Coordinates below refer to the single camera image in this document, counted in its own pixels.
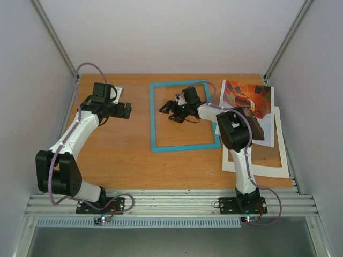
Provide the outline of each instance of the white paper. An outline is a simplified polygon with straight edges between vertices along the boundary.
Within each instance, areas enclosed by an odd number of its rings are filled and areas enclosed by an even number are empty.
[[[252,165],[252,172],[256,176],[272,177],[272,178],[289,178],[287,156],[284,138],[282,136],[280,108],[274,107],[275,124],[278,133],[279,152],[281,158],[281,167],[267,167],[262,165]],[[223,145],[223,171],[235,172],[235,165],[228,161],[229,150]]]

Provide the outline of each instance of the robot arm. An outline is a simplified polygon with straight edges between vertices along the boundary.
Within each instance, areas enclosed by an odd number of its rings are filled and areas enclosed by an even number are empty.
[[[252,138],[263,140],[263,130],[251,109],[235,107],[231,110],[225,110],[223,107],[201,102],[194,87],[182,91],[184,101],[181,101],[182,95],[176,95],[178,97],[176,101],[168,101],[160,109],[160,112],[168,114],[171,111],[172,115],[169,116],[169,119],[178,123],[184,122],[185,118],[191,115],[218,124],[222,142],[230,150],[235,165],[237,208],[241,213],[246,213],[248,209],[255,208],[255,205],[262,198],[252,172],[251,145],[245,154],[245,148],[250,139],[249,130],[246,122],[237,114],[239,112],[248,121],[252,130]]]
[[[241,138],[241,135],[246,134],[246,132],[244,132],[244,130],[246,130],[246,126],[244,126],[245,124],[243,124],[234,113],[224,111],[223,109],[218,110],[208,104],[199,106],[198,114],[200,119],[207,119],[218,124],[223,144],[229,149],[234,161],[237,190],[243,195],[254,192],[256,186],[254,186],[249,179],[244,151],[244,148],[248,143],[247,139],[249,138]],[[255,178],[252,173],[251,146],[248,147],[247,154],[249,159],[249,170],[252,175],[251,179],[255,182]]]
[[[107,120],[110,117],[130,118],[131,104],[126,103],[125,106],[124,103],[119,102],[122,91],[122,87],[95,83],[93,94],[81,104],[81,119],[77,113],[63,136],[48,151],[41,150],[37,153],[36,171],[40,191],[48,191],[51,160],[62,146],[54,163],[52,193],[91,202],[98,202],[100,197],[106,197],[103,188],[82,179],[76,160],[87,138],[103,119]]]

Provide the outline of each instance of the blue frame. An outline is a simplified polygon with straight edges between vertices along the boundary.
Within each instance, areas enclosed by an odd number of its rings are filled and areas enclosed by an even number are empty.
[[[189,86],[197,82],[203,82],[206,80],[188,80],[188,81],[171,81],[171,82],[155,82],[150,84],[150,127],[151,127],[151,151],[153,153],[166,153],[177,151],[189,151],[200,149],[214,149],[220,148],[219,136],[215,134],[215,122],[212,122],[213,134],[215,143],[208,143],[202,145],[188,145],[188,146],[156,146],[156,133],[155,133],[155,106],[154,106],[154,88],[155,87],[168,87],[168,86]],[[207,99],[210,98],[210,90],[208,84],[204,83],[205,93]]]

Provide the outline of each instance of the white wall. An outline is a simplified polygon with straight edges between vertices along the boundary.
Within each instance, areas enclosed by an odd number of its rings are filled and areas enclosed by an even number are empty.
[[[29,195],[35,155],[56,140],[72,76],[29,0],[0,1],[0,256],[8,256]]]
[[[293,161],[343,253],[343,1],[315,0],[272,75]]]
[[[106,73],[265,73],[303,3],[40,1],[74,66]]]

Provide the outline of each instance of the gray panel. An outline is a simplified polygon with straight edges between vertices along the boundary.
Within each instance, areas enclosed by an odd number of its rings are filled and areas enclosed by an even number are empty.
[[[302,193],[314,196],[335,256],[342,256],[343,1],[316,0],[269,82]]]
[[[305,218],[240,229],[37,228],[28,256],[315,256]]]
[[[29,195],[35,154],[55,143],[72,76],[29,0],[0,1],[0,256],[9,256]]]

